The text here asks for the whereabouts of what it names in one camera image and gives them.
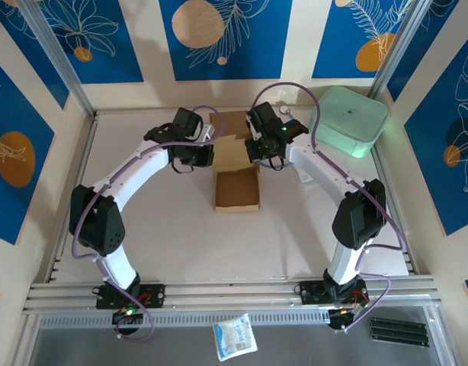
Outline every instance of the metal grate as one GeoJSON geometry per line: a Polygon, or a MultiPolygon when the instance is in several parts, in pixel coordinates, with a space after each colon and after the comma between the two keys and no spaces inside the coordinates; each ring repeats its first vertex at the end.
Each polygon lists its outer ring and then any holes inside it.
{"type": "MultiPolygon", "coordinates": [[[[214,323],[241,316],[245,312],[185,312],[155,313],[153,319],[157,328],[212,326],[214,323]]],[[[248,312],[253,326],[294,326],[303,324],[329,323],[327,310],[266,310],[248,312]]],[[[144,316],[141,326],[149,326],[149,318],[144,316]]],[[[40,329],[92,329],[110,328],[111,314],[66,314],[45,315],[40,329]]]]}

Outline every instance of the green plastic container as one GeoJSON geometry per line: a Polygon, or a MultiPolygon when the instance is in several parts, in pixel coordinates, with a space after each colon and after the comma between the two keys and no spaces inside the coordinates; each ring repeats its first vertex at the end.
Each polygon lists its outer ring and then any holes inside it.
{"type": "MultiPolygon", "coordinates": [[[[332,86],[320,99],[321,118],[316,137],[356,158],[365,157],[383,131],[386,105],[342,86],[332,86]]],[[[316,122],[312,112],[310,132],[316,122]]]]}

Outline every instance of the cardboard box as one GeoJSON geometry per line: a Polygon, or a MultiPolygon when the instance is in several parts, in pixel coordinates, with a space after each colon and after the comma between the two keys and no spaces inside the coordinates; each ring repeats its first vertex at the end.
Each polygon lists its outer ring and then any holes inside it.
{"type": "MultiPolygon", "coordinates": [[[[246,111],[223,112],[223,135],[213,144],[213,205],[217,212],[259,210],[259,165],[249,161],[244,142],[252,137],[246,126],[246,111]]],[[[210,122],[220,129],[219,117],[211,113],[210,122]]]]}

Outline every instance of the white tabletop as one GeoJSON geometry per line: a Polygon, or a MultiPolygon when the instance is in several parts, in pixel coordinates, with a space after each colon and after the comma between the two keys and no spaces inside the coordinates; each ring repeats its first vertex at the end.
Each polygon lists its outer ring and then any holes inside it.
{"type": "MultiPolygon", "coordinates": [[[[242,110],[246,108],[229,108],[242,110]]],[[[291,108],[308,124],[310,110],[291,108]]],[[[102,114],[83,178],[93,185],[136,149],[143,135],[170,122],[176,110],[102,114]]],[[[209,120],[209,111],[199,111],[209,120]]],[[[364,179],[377,178],[371,155],[356,159],[325,146],[341,164],[364,179]]],[[[254,213],[217,213],[213,209],[213,172],[195,169],[177,175],[167,167],[154,175],[123,210],[124,246],[143,280],[221,281],[321,277],[335,250],[332,221],[336,206],[315,183],[302,184],[293,166],[281,172],[261,167],[261,209],[254,213]]],[[[386,225],[375,242],[398,245],[386,225]]],[[[69,235],[59,282],[100,281],[90,261],[76,261],[69,235]]],[[[79,252],[87,252],[80,247],[79,252]]],[[[362,271],[407,275],[402,253],[373,249],[362,271]]]]}

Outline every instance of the white packet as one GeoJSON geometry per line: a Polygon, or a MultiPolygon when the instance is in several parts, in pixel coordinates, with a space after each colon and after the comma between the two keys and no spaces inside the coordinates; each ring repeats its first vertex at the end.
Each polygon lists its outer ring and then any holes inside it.
{"type": "Polygon", "coordinates": [[[258,350],[248,314],[215,323],[213,334],[220,361],[258,350]]]}

